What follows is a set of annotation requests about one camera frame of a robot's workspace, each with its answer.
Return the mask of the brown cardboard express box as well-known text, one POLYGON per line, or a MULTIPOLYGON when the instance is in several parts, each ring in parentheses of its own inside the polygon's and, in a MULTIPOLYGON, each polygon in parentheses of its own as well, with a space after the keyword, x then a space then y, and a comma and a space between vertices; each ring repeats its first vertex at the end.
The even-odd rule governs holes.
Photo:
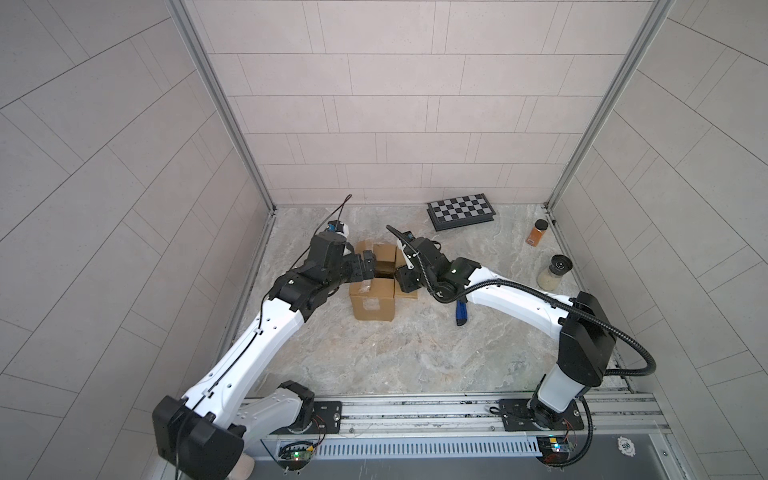
POLYGON ((406 265, 397 245, 359 241, 356 251, 362 253, 365 250, 371 250, 375 256, 374 278, 349 286, 353 315, 359 321, 391 322, 396 314, 396 301, 416 300, 418 292, 405 293, 395 279, 396 270, 406 265))

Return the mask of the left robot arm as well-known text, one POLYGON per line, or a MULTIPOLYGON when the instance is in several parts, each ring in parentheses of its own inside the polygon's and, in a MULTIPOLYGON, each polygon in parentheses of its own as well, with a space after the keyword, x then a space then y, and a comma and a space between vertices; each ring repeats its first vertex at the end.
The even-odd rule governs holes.
POLYGON ((339 220, 316 233, 304 263, 278 277, 260 311, 218 363, 180 398, 164 397, 152 412, 159 455, 178 475, 227 479, 246 465, 249 445, 282 428, 314 426, 314 393, 287 381, 250 405, 247 394, 283 344, 346 283, 374 276, 372 252, 355 252, 339 220))

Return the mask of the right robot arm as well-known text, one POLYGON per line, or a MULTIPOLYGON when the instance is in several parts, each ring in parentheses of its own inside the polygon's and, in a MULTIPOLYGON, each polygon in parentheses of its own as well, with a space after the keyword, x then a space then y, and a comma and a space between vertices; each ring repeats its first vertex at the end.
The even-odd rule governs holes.
POLYGON ((467 258, 448 259, 435 243, 389 225, 406 259, 408 288, 423 287, 437 301, 489 307, 542 331, 558 345, 555 366, 537 387, 529 409, 560 416, 575 399, 599 386, 618 339, 600 316, 596 300, 580 293, 574 299, 508 280, 467 258))

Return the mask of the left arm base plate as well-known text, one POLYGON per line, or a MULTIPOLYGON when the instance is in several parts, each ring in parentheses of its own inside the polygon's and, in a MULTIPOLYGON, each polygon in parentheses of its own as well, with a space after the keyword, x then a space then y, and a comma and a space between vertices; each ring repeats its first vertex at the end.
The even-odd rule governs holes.
POLYGON ((321 435, 338 434, 342 417, 343 403, 341 401, 315 401, 312 413, 305 424, 283 427, 272 432, 272 435, 321 435))

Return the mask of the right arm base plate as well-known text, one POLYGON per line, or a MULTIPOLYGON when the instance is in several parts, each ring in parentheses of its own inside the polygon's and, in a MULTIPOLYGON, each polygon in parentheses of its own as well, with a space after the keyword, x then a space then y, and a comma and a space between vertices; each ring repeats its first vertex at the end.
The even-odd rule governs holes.
POLYGON ((576 399, 572 399, 564 412, 554 412, 544 405, 530 405, 526 399, 501 399, 497 408, 504 430, 515 431, 565 431, 584 430, 585 416, 576 399))

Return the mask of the blue utility knife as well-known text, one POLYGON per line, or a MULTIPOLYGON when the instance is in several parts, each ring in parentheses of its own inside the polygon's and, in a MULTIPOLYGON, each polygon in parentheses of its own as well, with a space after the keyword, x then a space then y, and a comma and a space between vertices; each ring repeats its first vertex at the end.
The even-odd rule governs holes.
POLYGON ((456 325, 464 326, 468 322, 468 318, 467 303, 462 299, 457 300, 455 308, 456 325))

